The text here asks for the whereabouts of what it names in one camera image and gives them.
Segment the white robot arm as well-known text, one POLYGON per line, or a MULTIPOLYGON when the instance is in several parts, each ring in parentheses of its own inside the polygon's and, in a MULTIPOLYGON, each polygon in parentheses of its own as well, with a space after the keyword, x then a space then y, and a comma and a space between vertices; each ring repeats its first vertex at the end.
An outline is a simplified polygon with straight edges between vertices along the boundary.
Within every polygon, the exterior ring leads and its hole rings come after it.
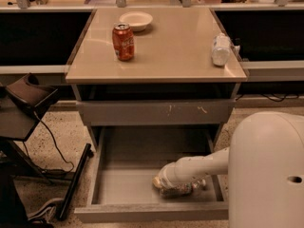
POLYGON ((168 163, 153 184, 184 194, 195 181, 222 174, 229 228, 304 228, 304 117, 255 113, 237 126, 229 147, 168 163))

